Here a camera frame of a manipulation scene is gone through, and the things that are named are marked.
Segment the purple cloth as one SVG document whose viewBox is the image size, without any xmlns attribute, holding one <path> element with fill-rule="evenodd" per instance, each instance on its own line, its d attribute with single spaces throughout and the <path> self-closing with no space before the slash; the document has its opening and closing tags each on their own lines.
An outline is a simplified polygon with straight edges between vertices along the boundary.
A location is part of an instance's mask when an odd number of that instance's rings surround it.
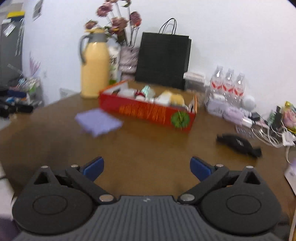
<svg viewBox="0 0 296 241">
<path fill-rule="evenodd" d="M 91 109 L 75 116 L 75 121 L 94 138 L 122 127 L 123 122 L 100 108 Z"/>
</svg>

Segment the red orange cardboard box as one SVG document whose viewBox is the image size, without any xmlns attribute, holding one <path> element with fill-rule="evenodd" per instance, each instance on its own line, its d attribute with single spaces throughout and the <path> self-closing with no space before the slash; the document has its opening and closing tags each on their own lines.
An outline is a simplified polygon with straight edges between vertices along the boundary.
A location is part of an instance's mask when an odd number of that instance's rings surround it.
<svg viewBox="0 0 296 241">
<path fill-rule="evenodd" d="M 185 101 L 185 106 L 165 106 L 155 103 L 155 101 L 123 97 L 119 94 L 122 90 L 142 90 L 145 86 L 145 83 L 131 80 L 111 85 L 100 91 L 99 105 L 107 112 L 119 113 L 159 125 L 169 126 L 183 132 L 189 132 L 198 112 L 198 98 L 196 94 L 160 85 L 150 86 L 156 93 L 156 96 L 159 96 L 166 90 L 173 94 L 181 95 Z"/>
</svg>

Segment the lavender tin box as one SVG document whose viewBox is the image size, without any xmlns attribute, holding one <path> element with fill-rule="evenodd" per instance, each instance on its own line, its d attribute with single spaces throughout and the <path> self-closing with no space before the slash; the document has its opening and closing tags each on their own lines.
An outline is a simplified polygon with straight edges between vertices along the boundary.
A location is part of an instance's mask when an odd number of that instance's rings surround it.
<svg viewBox="0 0 296 241">
<path fill-rule="evenodd" d="M 214 93 L 206 99 L 205 107 L 209 114 L 222 117 L 230 104 L 224 95 Z"/>
</svg>

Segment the yellow white plush toy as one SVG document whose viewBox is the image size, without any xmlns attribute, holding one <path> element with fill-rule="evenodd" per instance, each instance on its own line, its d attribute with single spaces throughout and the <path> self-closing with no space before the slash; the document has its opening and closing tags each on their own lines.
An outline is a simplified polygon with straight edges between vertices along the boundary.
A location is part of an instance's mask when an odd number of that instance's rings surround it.
<svg viewBox="0 0 296 241">
<path fill-rule="evenodd" d="M 154 99 L 154 103 L 163 106 L 185 106 L 184 97 L 180 94 L 174 94 L 168 90 L 164 91 Z"/>
</svg>

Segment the white round lamp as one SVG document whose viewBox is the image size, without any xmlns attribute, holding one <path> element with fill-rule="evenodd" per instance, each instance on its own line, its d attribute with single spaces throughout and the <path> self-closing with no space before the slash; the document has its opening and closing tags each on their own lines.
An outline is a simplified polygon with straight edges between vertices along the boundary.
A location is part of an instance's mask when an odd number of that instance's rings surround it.
<svg viewBox="0 0 296 241">
<path fill-rule="evenodd" d="M 252 111 L 256 108 L 256 102 L 255 98 L 250 95 L 243 96 L 243 99 L 241 101 L 241 106 L 243 109 L 247 111 Z"/>
</svg>

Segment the clear plastic storage container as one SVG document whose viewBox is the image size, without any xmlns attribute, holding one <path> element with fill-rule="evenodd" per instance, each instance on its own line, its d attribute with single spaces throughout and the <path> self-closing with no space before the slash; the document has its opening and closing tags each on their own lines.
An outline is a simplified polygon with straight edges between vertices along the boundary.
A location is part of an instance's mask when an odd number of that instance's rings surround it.
<svg viewBox="0 0 296 241">
<path fill-rule="evenodd" d="M 185 80 L 185 90 L 204 92 L 205 84 L 196 80 Z"/>
</svg>

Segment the water bottle right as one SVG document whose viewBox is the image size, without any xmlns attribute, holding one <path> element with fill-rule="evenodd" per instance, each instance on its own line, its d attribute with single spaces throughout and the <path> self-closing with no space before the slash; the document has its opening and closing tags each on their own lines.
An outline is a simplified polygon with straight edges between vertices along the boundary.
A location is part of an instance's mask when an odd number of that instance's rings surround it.
<svg viewBox="0 0 296 241">
<path fill-rule="evenodd" d="M 245 92 L 245 75 L 243 73 L 239 73 L 237 76 L 236 82 L 234 84 L 234 100 L 238 103 L 243 98 Z"/>
</svg>

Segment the water bottle middle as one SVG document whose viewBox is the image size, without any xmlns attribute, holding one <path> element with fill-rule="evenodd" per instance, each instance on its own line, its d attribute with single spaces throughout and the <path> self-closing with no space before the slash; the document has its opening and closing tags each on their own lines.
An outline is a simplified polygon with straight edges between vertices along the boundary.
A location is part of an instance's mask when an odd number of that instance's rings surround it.
<svg viewBox="0 0 296 241">
<path fill-rule="evenodd" d="M 234 89 L 233 74 L 234 74 L 234 70 L 228 69 L 225 75 L 225 78 L 223 80 L 222 94 L 226 99 L 228 99 L 231 96 Z"/>
</svg>

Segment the clear crumpled plastic packet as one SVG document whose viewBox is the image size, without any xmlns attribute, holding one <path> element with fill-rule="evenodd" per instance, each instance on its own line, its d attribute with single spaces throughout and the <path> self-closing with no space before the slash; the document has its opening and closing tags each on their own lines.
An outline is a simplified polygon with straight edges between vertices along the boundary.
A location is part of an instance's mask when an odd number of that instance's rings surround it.
<svg viewBox="0 0 296 241">
<path fill-rule="evenodd" d="M 154 91 L 149 85 L 146 85 L 146 86 L 140 91 L 140 93 L 141 93 L 146 99 L 154 98 L 154 96 L 156 95 L 155 91 Z"/>
</svg>

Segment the pink snack packet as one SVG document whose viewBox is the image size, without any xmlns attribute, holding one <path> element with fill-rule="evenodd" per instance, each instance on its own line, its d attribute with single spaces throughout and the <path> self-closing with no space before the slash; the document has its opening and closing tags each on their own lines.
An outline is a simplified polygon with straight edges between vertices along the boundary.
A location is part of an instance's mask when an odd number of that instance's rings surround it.
<svg viewBox="0 0 296 241">
<path fill-rule="evenodd" d="M 296 129 L 296 112 L 295 107 L 289 101 L 285 102 L 285 107 L 283 111 L 283 124 L 290 131 L 295 133 Z"/>
</svg>

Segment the black paper shopping bag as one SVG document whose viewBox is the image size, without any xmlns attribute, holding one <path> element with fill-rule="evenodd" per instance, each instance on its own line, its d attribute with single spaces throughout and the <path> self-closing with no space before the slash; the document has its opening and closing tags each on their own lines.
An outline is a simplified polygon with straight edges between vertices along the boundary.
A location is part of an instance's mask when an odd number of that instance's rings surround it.
<svg viewBox="0 0 296 241">
<path fill-rule="evenodd" d="M 158 33 L 144 32 L 140 43 L 135 80 L 180 90 L 185 89 L 192 40 L 176 35 L 177 20 L 170 18 Z"/>
</svg>

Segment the yellow thermos jug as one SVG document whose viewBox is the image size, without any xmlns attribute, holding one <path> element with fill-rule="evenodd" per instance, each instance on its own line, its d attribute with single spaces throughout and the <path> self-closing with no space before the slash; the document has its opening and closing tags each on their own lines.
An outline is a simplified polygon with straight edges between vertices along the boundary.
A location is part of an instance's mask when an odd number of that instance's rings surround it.
<svg viewBox="0 0 296 241">
<path fill-rule="evenodd" d="M 110 56 L 102 28 L 86 31 L 79 42 L 81 60 L 81 96 L 97 98 L 109 84 Z"/>
</svg>

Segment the pink textured vase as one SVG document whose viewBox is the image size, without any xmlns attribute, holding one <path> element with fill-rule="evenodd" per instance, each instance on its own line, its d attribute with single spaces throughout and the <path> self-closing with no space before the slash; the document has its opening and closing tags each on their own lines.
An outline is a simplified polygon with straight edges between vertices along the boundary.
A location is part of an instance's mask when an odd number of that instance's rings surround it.
<svg viewBox="0 0 296 241">
<path fill-rule="evenodd" d="M 134 80 L 138 63 L 138 47 L 122 46 L 119 58 L 120 80 Z"/>
</svg>

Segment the white green milk carton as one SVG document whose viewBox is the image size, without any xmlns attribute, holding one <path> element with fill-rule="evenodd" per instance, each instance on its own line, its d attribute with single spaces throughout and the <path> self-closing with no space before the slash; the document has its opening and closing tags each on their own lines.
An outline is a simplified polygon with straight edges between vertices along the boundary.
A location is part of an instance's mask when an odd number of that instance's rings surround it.
<svg viewBox="0 0 296 241">
<path fill-rule="evenodd" d="M 109 46 L 108 50 L 110 57 L 109 85 L 112 85 L 118 80 L 120 49 L 116 46 Z"/>
</svg>

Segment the dried pink rose bouquet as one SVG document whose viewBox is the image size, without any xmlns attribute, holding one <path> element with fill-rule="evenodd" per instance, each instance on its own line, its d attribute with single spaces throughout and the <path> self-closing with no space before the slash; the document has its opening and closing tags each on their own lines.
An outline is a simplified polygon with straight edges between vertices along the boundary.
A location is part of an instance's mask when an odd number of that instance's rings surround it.
<svg viewBox="0 0 296 241">
<path fill-rule="evenodd" d="M 142 18 L 137 11 L 130 10 L 131 5 L 132 1 L 124 1 L 122 6 L 119 1 L 104 1 L 96 15 L 107 19 L 107 24 L 101 26 L 98 21 L 89 20 L 84 24 L 85 31 L 95 33 L 102 29 L 108 39 L 114 39 L 121 46 L 134 47 Z"/>
</svg>

